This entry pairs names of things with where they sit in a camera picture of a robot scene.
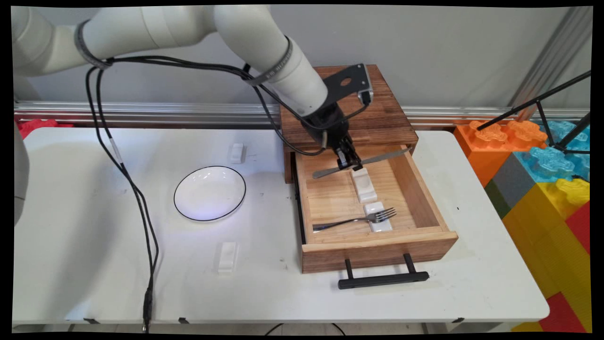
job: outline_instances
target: floor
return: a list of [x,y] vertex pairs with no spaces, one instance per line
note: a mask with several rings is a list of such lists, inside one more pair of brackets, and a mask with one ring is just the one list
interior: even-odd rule
[[[158,324],[151,333],[206,334],[206,335],[264,335],[277,324]],[[422,324],[338,324],[346,335],[402,335],[424,334]],[[19,325],[13,333],[30,332],[118,332],[139,333],[138,324],[76,324],[76,325]],[[332,324],[284,324],[271,335],[341,335]]]

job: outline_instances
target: fork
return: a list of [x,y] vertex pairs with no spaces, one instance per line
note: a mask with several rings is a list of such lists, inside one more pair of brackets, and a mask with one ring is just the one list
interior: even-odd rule
[[366,217],[359,218],[351,218],[350,220],[340,221],[335,223],[326,223],[326,224],[314,224],[312,226],[312,232],[319,232],[321,230],[339,226],[340,224],[356,222],[356,221],[369,221],[371,223],[380,223],[387,221],[393,218],[396,215],[396,210],[394,208],[385,209],[382,211],[374,212],[372,214],[367,215]]

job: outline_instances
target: black cable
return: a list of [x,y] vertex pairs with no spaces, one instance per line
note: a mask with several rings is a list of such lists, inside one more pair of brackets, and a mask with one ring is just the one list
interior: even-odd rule
[[332,323],[332,325],[334,325],[340,331],[340,333],[342,333],[342,335],[346,336],[346,333],[344,333],[344,331],[338,325],[334,323]]
[[[153,301],[153,298],[152,298],[152,293],[153,293],[153,274],[155,273],[155,265],[156,265],[158,254],[159,254],[159,245],[157,243],[157,239],[156,239],[156,236],[155,236],[155,231],[153,230],[153,226],[151,225],[151,220],[150,220],[150,217],[149,217],[149,210],[147,208],[147,202],[146,202],[146,199],[144,198],[143,193],[140,191],[140,189],[138,189],[138,187],[132,181],[130,175],[128,174],[128,171],[126,170],[126,167],[124,166],[124,163],[123,162],[122,163],[118,163],[115,160],[115,158],[113,157],[113,155],[107,149],[106,145],[103,143],[103,139],[101,138],[100,130],[99,130],[99,127],[98,127],[98,120],[97,120],[97,116],[96,116],[96,113],[95,113],[95,110],[94,110],[94,104],[92,103],[92,94],[91,94],[91,91],[90,91],[90,75],[96,69],[97,69],[96,67],[92,67],[86,73],[86,95],[88,97],[88,103],[89,103],[90,108],[91,108],[92,118],[93,118],[93,121],[94,121],[94,126],[95,126],[95,131],[97,133],[97,138],[98,138],[99,143],[101,144],[101,147],[105,151],[105,153],[109,156],[109,158],[114,163],[114,165],[120,170],[120,172],[124,175],[124,177],[130,183],[130,186],[132,187],[132,191],[134,192],[134,195],[137,198],[138,208],[139,208],[139,210],[141,212],[141,218],[143,219],[143,227],[144,227],[145,239],[146,239],[146,243],[147,243],[147,254],[149,256],[149,272],[150,272],[149,283],[148,283],[148,286],[147,286],[147,290],[145,291],[145,297],[144,297],[144,302],[143,302],[144,331],[145,331],[145,333],[148,333],[149,332],[149,322],[150,322],[150,319],[151,319],[152,304],[153,304],[153,302],[152,302]],[[103,126],[104,126],[104,129],[105,129],[105,132],[108,135],[108,137],[110,138],[110,140],[112,141],[113,138],[111,137],[111,132],[109,132],[109,128],[107,127],[107,123],[105,122],[104,115],[102,113],[102,106],[101,106],[101,99],[100,99],[100,82],[101,82],[102,74],[103,74],[103,70],[99,70],[99,73],[98,73],[98,76],[97,76],[97,105],[98,105],[98,110],[99,110],[99,116],[101,117],[101,120],[103,122]],[[143,206],[141,205],[141,198],[142,198],[143,203],[144,203],[144,208],[145,208],[145,213],[146,214],[143,213]],[[153,261],[151,260],[151,249],[150,249],[150,243],[149,243],[149,233],[147,231],[147,222],[149,223],[149,227],[150,227],[151,233],[153,235],[153,240],[155,242],[156,252],[155,252],[155,259]]]
[[[172,61],[173,63],[168,63],[168,62],[157,62],[156,60],[151,60],[151,59],[160,59],[160,60],[169,60]],[[254,77],[251,76],[249,73],[247,73],[246,71],[234,67],[234,66],[230,66],[230,65],[224,65],[224,64],[203,64],[203,63],[197,63],[197,62],[191,62],[191,61],[187,61],[187,60],[182,60],[182,59],[178,59],[178,58],[172,58],[172,57],[166,57],[166,56],[137,56],[137,57],[125,57],[125,58],[119,58],[119,59],[114,59],[113,61],[123,61],[123,62],[141,62],[143,64],[157,64],[157,65],[172,65],[172,66],[177,66],[174,65],[174,63],[177,64],[181,64],[181,65],[186,65],[184,67],[186,68],[197,68],[200,70],[220,70],[220,71],[226,71],[229,73],[233,73],[233,74],[237,74],[239,76],[241,76],[244,79],[253,79]],[[330,123],[328,125],[323,125],[323,126],[315,126],[309,122],[307,122],[306,120],[304,120],[303,117],[301,117],[299,114],[297,114],[295,112],[294,109],[292,109],[290,106],[288,106],[286,103],[284,103],[275,93],[273,93],[271,90],[267,89],[264,85],[260,84],[259,87],[266,92],[269,96],[271,96],[273,99],[275,99],[280,105],[283,105],[283,107],[285,107],[288,111],[290,111],[294,117],[296,117],[296,119],[298,119],[303,125],[308,126],[311,129],[316,129],[316,130],[325,130],[325,129],[329,129],[337,124],[343,123],[348,119],[351,119],[352,117],[356,116],[357,114],[365,111],[365,109],[368,107],[368,105],[364,105],[363,107],[361,107],[360,109],[358,109],[357,111],[333,122]]]
[[[195,68],[195,69],[200,69],[200,70],[217,70],[217,71],[225,71],[225,72],[228,72],[231,74],[235,74],[240,77],[247,77],[248,79],[252,78],[251,75],[249,75],[248,73],[244,73],[243,70],[241,70],[241,69],[237,69],[235,67],[223,67],[223,65],[219,65],[219,64],[216,64],[216,65],[195,64],[195,65],[193,65],[193,63],[191,63],[191,62],[175,63],[175,62],[162,62],[162,61],[149,60],[149,59],[151,59],[151,57],[141,57],[141,58],[130,57],[130,58],[113,59],[112,61],[113,62],[137,62],[137,63],[142,63],[142,64],[155,64],[155,65],[166,65],[166,66],[174,66],[174,67]],[[175,58],[163,57],[163,59],[175,59]],[[279,139],[281,139],[281,141],[283,141],[283,143],[285,143],[288,147],[290,147],[295,152],[302,154],[302,155],[315,156],[315,155],[319,155],[319,154],[323,153],[323,151],[325,151],[325,148],[323,148],[323,147],[321,147],[321,149],[319,149],[318,151],[315,151],[315,152],[302,151],[302,150],[296,148],[294,145],[292,145],[292,143],[290,143],[287,139],[285,139],[285,137],[283,137],[281,132],[279,132],[279,128],[277,127],[277,124],[273,120],[271,113],[269,112],[268,107],[266,106],[266,102],[265,102],[264,98],[262,97],[262,94],[256,87],[253,87],[253,88],[254,88],[254,91],[256,92],[256,95],[258,95],[260,102],[262,103],[262,107],[264,108],[264,111],[266,113],[266,116],[267,116],[269,122],[271,123],[273,129],[275,130],[275,133],[277,133],[277,136],[279,136]]]
[[[277,329],[277,327],[281,326],[283,324],[277,324],[275,327],[271,328],[270,331],[266,332],[265,336],[269,335],[272,333],[272,331],[274,331],[275,329]],[[332,325],[334,325],[339,331],[340,333],[342,333],[342,335],[346,336],[346,333],[344,333],[344,331],[336,324],[332,323]]]
[[[177,58],[172,58],[172,57],[166,57],[166,56],[137,56],[137,57],[125,57],[125,58],[109,58],[108,62],[113,64],[114,62],[137,62],[137,63],[142,63],[142,64],[155,64],[155,65],[165,65],[165,66],[174,66],[174,67],[183,67],[183,68],[193,68],[193,69],[198,69],[198,70],[215,70],[215,71],[223,71],[223,72],[227,72],[227,73],[231,73],[234,75],[237,75],[239,77],[241,77],[242,79],[253,79],[254,77],[252,77],[248,72],[240,69],[240,68],[236,68],[233,66],[229,66],[229,65],[222,65],[222,64],[202,64],[202,63],[196,63],[196,62],[190,62],[187,60],[182,60],[182,59],[177,59]],[[132,187],[132,191],[137,199],[137,203],[138,203],[138,208],[141,212],[141,218],[143,219],[143,228],[145,231],[145,239],[146,239],[146,244],[147,244],[147,254],[149,257],[149,271],[150,271],[150,275],[149,275],[149,284],[147,285],[147,290],[145,292],[145,297],[144,297],[144,302],[143,302],[143,322],[144,322],[144,331],[145,333],[149,332],[149,322],[151,320],[151,312],[152,312],[152,304],[153,304],[153,276],[155,274],[155,266],[157,264],[157,259],[158,259],[158,255],[159,255],[159,245],[157,242],[157,237],[155,235],[155,231],[153,230],[153,225],[151,224],[151,218],[149,216],[149,208],[147,207],[147,200],[145,199],[143,193],[140,191],[140,189],[134,184],[134,182],[132,181],[132,178],[130,177],[130,174],[128,173],[126,166],[124,165],[123,161],[121,160],[121,157],[119,156],[117,147],[114,144],[113,141],[113,137],[111,136],[111,132],[109,131],[109,128],[107,126],[107,122],[105,121],[104,115],[103,115],[103,107],[101,104],[101,80],[103,77],[103,70],[99,70],[98,75],[97,75],[97,89],[96,89],[96,95],[97,95],[97,108],[98,108],[98,114],[99,117],[101,119],[101,122],[103,124],[103,128],[105,130],[105,133],[107,135],[107,137],[109,138],[110,142],[112,143],[112,146],[114,147],[114,151],[116,152],[116,156],[120,159],[120,162],[118,163],[116,161],[116,159],[113,157],[113,155],[109,152],[109,150],[107,149],[106,145],[103,143],[103,139],[101,138],[100,135],[100,130],[99,130],[99,125],[98,125],[98,120],[97,120],[97,116],[96,116],[96,112],[94,109],[94,104],[92,101],[92,94],[91,94],[91,90],[90,90],[90,75],[92,74],[92,72],[94,70],[96,70],[96,67],[92,67],[87,73],[86,73],[86,95],[88,97],[88,103],[90,105],[90,109],[91,109],[91,113],[92,113],[92,118],[94,121],[94,126],[95,126],[95,131],[97,133],[97,138],[99,143],[101,144],[101,147],[103,148],[103,150],[105,151],[105,153],[109,156],[109,158],[111,159],[111,161],[114,163],[114,165],[120,170],[120,172],[124,175],[124,177],[126,178],[126,180],[128,180],[128,182],[130,183],[130,186]],[[368,105],[364,105],[361,109],[349,114],[348,116],[345,116],[329,125],[326,126],[314,126],[312,124],[310,124],[309,122],[305,121],[301,116],[299,116],[292,108],[290,108],[289,106],[287,106],[275,93],[273,93],[272,91],[269,91],[264,85],[260,84],[259,87],[265,91],[267,94],[269,94],[272,98],[274,98],[279,104],[283,105],[287,110],[289,110],[300,122],[302,122],[302,124],[305,124],[306,126],[308,126],[309,128],[312,129],[317,129],[317,130],[325,130],[325,129],[329,129],[337,124],[343,123],[348,119],[351,119],[352,117],[356,116],[357,114],[360,114],[361,112],[363,112]],[[302,151],[296,147],[294,147],[291,143],[289,143],[289,141],[287,141],[285,139],[285,137],[283,137],[283,135],[281,134],[281,132],[279,132],[279,128],[277,127],[277,124],[274,122],[271,113],[268,110],[268,107],[266,106],[266,102],[264,100],[264,97],[262,96],[262,93],[258,90],[257,87],[253,86],[254,91],[256,92],[256,95],[258,95],[258,98],[260,99],[260,102],[262,103],[262,107],[266,113],[266,116],[269,120],[269,122],[271,123],[273,129],[275,130],[275,133],[277,133],[277,135],[279,136],[279,138],[281,139],[281,141],[283,141],[283,143],[285,143],[286,145],[288,145],[288,147],[290,147],[292,150],[294,150],[295,152],[298,152],[300,154],[303,155],[318,155],[321,154],[323,151],[325,151],[325,147],[321,147],[320,150],[316,151],[316,152],[306,152],[306,151]],[[152,259],[151,256],[151,246],[150,246],[150,241],[149,241],[149,230],[151,231],[152,237],[153,237],[153,242],[155,244],[155,257],[154,259]],[[272,332],[274,329],[276,329],[278,326],[280,326],[282,324],[279,324],[277,326],[275,326],[272,330],[269,331]],[[342,334],[344,334],[344,332],[341,330],[341,328],[339,328],[336,324],[333,324],[335,327],[337,327],[340,332],[342,332]]]
[[267,336],[267,335],[271,334],[271,332],[272,332],[272,331],[274,331],[275,329],[277,329],[277,327],[279,327],[279,326],[281,326],[281,325],[283,325],[283,324],[278,324],[278,325],[276,325],[275,327],[271,328],[271,330],[270,330],[270,331],[266,332],[265,336]]

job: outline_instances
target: drawer handle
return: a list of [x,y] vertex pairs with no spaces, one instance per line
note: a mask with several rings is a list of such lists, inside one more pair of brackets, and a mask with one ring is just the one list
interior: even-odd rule
[[346,263],[346,271],[348,272],[348,278],[339,280],[338,288],[351,289],[360,287],[385,286],[387,284],[426,281],[430,277],[428,275],[428,272],[418,273],[415,271],[415,266],[413,266],[413,260],[411,259],[410,254],[403,254],[403,257],[405,258],[405,264],[407,265],[407,269],[409,270],[408,273],[382,276],[368,276],[366,278],[354,278],[352,276],[352,267],[350,266],[350,260],[346,259],[344,262]]

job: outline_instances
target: gray wall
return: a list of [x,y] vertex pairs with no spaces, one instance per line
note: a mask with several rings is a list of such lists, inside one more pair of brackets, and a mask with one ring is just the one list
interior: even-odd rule
[[[40,8],[54,24],[76,24],[97,8]],[[275,21],[313,66],[377,64],[401,105],[506,106],[567,8],[389,5],[272,5]],[[583,72],[583,56],[568,76]],[[154,51],[242,66],[214,33],[192,47]],[[21,100],[85,101],[88,67],[14,78]],[[552,105],[588,106],[584,91]],[[116,65],[103,78],[106,102],[257,103],[240,79],[212,71]]]

